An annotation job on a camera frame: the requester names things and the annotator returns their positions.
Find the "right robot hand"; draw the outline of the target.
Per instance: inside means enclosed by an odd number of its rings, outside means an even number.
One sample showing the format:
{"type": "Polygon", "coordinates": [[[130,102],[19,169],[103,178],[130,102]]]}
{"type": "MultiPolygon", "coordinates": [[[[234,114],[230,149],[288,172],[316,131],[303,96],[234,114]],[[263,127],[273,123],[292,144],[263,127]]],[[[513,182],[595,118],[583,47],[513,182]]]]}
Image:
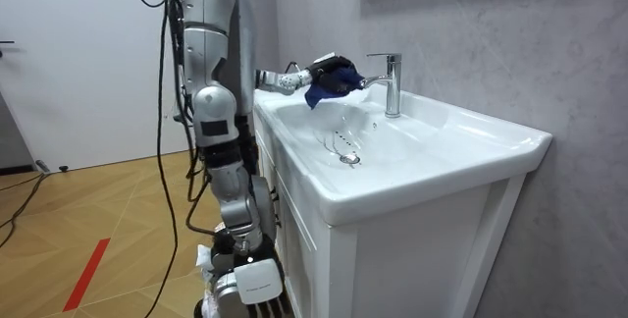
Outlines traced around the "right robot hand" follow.
{"type": "Polygon", "coordinates": [[[231,271],[213,274],[196,314],[211,318],[289,317],[292,309],[277,262],[247,258],[231,271]]]}

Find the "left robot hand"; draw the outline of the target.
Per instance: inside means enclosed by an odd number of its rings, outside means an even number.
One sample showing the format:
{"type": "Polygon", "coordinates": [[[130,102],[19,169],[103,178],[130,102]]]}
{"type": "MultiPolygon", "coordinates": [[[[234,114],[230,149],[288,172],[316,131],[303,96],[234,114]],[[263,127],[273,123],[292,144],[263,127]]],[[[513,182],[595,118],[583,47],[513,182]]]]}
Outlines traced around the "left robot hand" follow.
{"type": "Polygon", "coordinates": [[[312,83],[305,93],[308,101],[345,97],[358,89],[364,79],[355,65],[347,58],[332,54],[322,57],[309,65],[306,70],[312,83]]]}

